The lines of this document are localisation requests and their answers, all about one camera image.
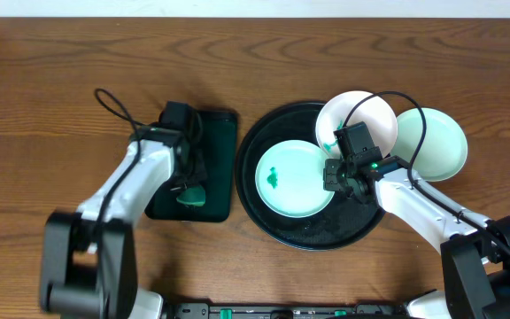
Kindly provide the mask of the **green sponge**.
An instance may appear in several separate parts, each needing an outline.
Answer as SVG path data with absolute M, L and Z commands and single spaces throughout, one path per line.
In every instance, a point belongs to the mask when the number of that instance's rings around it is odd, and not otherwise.
M 206 193 L 202 185 L 195 185 L 181 192 L 177 202 L 185 206 L 201 207 L 205 205 Z

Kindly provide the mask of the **mint green plate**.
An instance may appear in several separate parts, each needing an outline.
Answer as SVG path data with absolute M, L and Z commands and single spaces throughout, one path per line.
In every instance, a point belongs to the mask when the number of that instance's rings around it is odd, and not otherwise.
M 422 109 L 427 132 L 413 169 L 429 182 L 440 182 L 458 174 L 468 157 L 468 141 L 460 125 L 449 115 L 432 108 Z M 398 117 L 398 138 L 390 154 L 411 162 L 420 142 L 422 123 L 417 110 Z
M 334 193 L 323 187 L 327 154 L 302 140 L 275 144 L 261 156 L 254 174 L 257 193 L 275 213 L 306 218 L 325 208 Z

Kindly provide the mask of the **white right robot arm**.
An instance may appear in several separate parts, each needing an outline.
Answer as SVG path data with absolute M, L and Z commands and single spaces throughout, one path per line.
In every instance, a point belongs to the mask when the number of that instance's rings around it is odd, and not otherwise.
M 408 317 L 510 319 L 510 216 L 475 213 L 406 161 L 371 150 L 327 159 L 323 179 L 326 190 L 397 216 L 440 254 L 444 289 L 408 301 Z

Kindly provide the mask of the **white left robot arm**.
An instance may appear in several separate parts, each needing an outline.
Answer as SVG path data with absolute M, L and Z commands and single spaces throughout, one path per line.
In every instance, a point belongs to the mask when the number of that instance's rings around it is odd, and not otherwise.
M 107 181 L 76 212 L 44 227 L 39 304 L 68 318 L 159 318 L 163 299 L 139 288 L 134 228 L 155 192 L 192 174 L 199 128 L 141 127 Z

